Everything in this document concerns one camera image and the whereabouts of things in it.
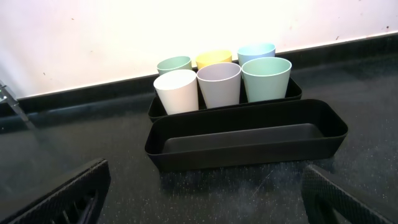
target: yellow cup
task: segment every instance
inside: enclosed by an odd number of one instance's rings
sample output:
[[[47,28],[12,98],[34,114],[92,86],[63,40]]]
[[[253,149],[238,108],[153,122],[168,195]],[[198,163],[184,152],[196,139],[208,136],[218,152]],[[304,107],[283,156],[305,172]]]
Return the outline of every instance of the yellow cup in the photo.
[[[232,62],[232,53],[229,50],[213,50],[197,56],[198,70],[220,62]]]

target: faucet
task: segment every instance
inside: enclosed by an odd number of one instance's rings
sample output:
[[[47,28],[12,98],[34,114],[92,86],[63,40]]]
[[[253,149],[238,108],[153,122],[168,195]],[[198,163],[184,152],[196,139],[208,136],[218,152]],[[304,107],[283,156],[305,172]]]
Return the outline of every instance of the faucet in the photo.
[[[0,80],[0,102],[5,101],[8,103],[8,105],[11,107],[11,109],[19,115],[19,117],[25,122],[28,127],[30,125],[33,125],[30,121],[29,118],[26,116],[25,112],[21,109],[19,106],[19,102],[15,97],[15,94],[11,91],[11,89],[3,84],[3,82]]]

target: cup rim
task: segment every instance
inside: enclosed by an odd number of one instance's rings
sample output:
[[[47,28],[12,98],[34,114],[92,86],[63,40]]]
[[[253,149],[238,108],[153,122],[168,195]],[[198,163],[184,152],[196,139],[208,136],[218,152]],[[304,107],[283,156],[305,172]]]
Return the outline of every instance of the cup rim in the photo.
[[[257,46],[257,45],[262,45],[262,44],[270,44],[270,45],[274,46],[274,48],[272,48],[272,50],[266,51],[266,52],[261,53],[261,54],[241,54],[241,53],[239,53],[239,51],[240,51],[241,49],[243,49],[243,48],[252,47],[252,46]],[[256,44],[248,44],[248,45],[245,45],[245,46],[243,46],[243,47],[240,47],[240,48],[238,49],[237,53],[238,53],[238,55],[243,55],[243,56],[253,56],[253,55],[268,54],[269,52],[272,52],[272,51],[274,51],[275,49],[276,49],[275,44],[273,44],[273,43],[271,43],[271,42],[263,42],[263,43],[256,43]]]
[[[156,85],[156,84],[157,84],[156,80],[158,80],[159,78],[165,79],[165,78],[167,78],[168,76],[174,75],[174,74],[176,74],[176,73],[186,72],[186,71],[189,71],[188,73],[191,73],[191,74],[192,74],[192,80],[190,80],[189,82],[185,83],[185,84],[182,85],[182,86],[178,86],[178,87],[175,87],[175,88],[159,88],[159,86]],[[192,70],[189,70],[189,69],[174,70],[174,71],[171,71],[171,72],[167,72],[167,73],[165,73],[165,74],[163,74],[163,75],[159,75],[159,77],[157,77],[157,78],[155,79],[155,81],[154,81],[154,87],[155,87],[155,89],[157,89],[157,90],[162,90],[162,91],[178,90],[179,88],[182,88],[182,87],[185,87],[185,86],[191,84],[191,83],[194,82],[196,79],[197,79],[196,73],[195,73],[194,71],[192,71]]]
[[[285,69],[283,72],[275,73],[275,74],[272,74],[272,75],[255,75],[255,74],[251,74],[251,73],[245,72],[245,71],[243,70],[243,67],[245,66],[245,64],[247,64],[247,63],[249,63],[249,62],[252,62],[252,61],[255,61],[255,60],[264,60],[265,58],[273,58],[273,59],[270,59],[270,60],[285,60],[286,62],[289,63],[289,67],[288,67],[288,69]],[[243,72],[244,74],[246,74],[246,75],[251,75],[251,76],[254,76],[254,77],[272,77],[272,76],[275,76],[275,75],[283,74],[283,73],[289,71],[290,69],[292,69],[292,62],[290,62],[289,60],[286,60],[286,59],[284,59],[284,58],[280,58],[280,57],[261,57],[261,58],[255,58],[255,59],[252,59],[252,60],[250,60],[250,61],[248,61],[248,62],[246,62],[246,63],[244,63],[244,64],[242,65],[242,72]]]
[[[207,55],[207,54],[211,54],[211,53],[214,53],[214,52],[227,52],[228,53],[228,56],[227,57],[225,57],[225,58],[222,58],[222,60],[225,60],[225,59],[227,59],[227,58],[230,58],[230,57],[232,57],[232,51],[230,51],[230,50],[223,50],[223,49],[220,49],[220,50],[209,50],[209,51],[207,51],[207,52],[203,52],[203,53],[201,53],[201,54],[199,54],[196,58],[195,58],[195,61],[196,61],[196,63],[206,63],[206,62],[209,62],[208,60],[198,60],[198,57],[201,57],[201,56],[203,56],[203,55]]]
[[[166,61],[166,60],[175,59],[175,58],[178,58],[178,57],[185,57],[185,58],[188,58],[189,61],[188,61],[187,63],[183,64],[183,65],[180,65],[180,66],[174,67],[174,68],[168,68],[168,69],[159,68],[159,65],[160,65],[162,62],[164,62],[164,61]],[[191,59],[189,56],[186,56],[186,55],[175,56],[175,57],[170,57],[170,58],[167,58],[167,59],[165,59],[165,60],[159,62],[159,63],[156,65],[156,69],[158,69],[158,70],[160,70],[160,71],[169,71],[169,70],[178,69],[178,68],[181,68],[181,67],[183,67],[183,66],[186,66],[186,65],[188,65],[188,64],[191,63],[191,62],[192,62],[192,59]]]
[[[200,78],[200,77],[198,76],[198,73],[199,73],[200,71],[202,71],[203,69],[208,68],[208,67],[210,67],[210,66],[214,66],[214,65],[218,65],[218,64],[223,64],[223,63],[224,63],[224,64],[233,64],[233,65],[238,66],[238,67],[239,67],[239,72],[238,72],[237,74],[235,74],[235,75],[229,77],[229,78],[224,78],[224,79],[222,79],[222,80],[205,80],[205,79],[202,79],[202,78]],[[200,69],[200,70],[197,72],[197,79],[199,79],[199,80],[201,80],[201,81],[204,81],[204,82],[222,82],[222,81],[225,81],[225,80],[229,80],[229,79],[234,78],[236,75],[239,75],[241,72],[242,72],[242,67],[241,67],[240,65],[236,64],[236,63],[233,63],[233,62],[220,62],[220,63],[215,63],[215,64],[213,64],[213,65],[207,65],[207,66],[203,67],[202,69]]]

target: black baseboard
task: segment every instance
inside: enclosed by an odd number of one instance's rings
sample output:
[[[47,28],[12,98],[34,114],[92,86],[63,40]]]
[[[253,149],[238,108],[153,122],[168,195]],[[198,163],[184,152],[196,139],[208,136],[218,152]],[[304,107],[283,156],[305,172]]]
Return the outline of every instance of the black baseboard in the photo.
[[[278,57],[286,58],[293,69],[313,67],[328,63],[377,57],[398,53],[398,35],[386,35],[343,44],[328,45],[295,52],[283,52]],[[125,96],[153,93],[153,82],[157,75],[133,78],[120,82],[90,86],[77,90],[52,93],[19,100],[21,108],[27,113],[55,110],[69,106],[110,100]],[[5,104],[0,104],[0,117],[13,116],[14,112]]]

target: black tray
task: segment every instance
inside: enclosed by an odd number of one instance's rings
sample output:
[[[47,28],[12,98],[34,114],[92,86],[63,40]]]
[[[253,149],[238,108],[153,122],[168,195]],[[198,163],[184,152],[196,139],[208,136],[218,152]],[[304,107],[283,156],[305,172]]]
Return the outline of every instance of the black tray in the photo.
[[[248,103],[248,97],[246,95],[246,89],[244,87],[244,82],[243,82],[243,80],[241,80],[241,95],[239,97],[238,105],[222,106],[222,107],[218,107],[218,108],[207,109],[205,100],[203,99],[203,95],[200,91],[200,87],[198,84],[199,111],[213,111],[213,110],[220,110],[220,109],[227,109],[227,108],[237,108],[237,107],[242,107],[242,106],[260,105],[260,104],[264,104],[264,103],[277,103],[277,102],[290,101],[290,100],[299,100],[299,99],[301,99],[301,95],[302,95],[301,88],[296,84],[296,82],[292,78],[289,78],[285,98]],[[181,113],[181,114],[197,113],[197,112],[198,111],[191,111],[191,112],[186,112],[186,113]],[[166,110],[164,110],[163,104],[158,95],[155,96],[154,100],[150,104],[148,116],[152,122],[155,122],[159,118],[168,116],[166,113]]]
[[[145,150],[162,171],[324,159],[347,132],[325,102],[297,100],[168,116]]]

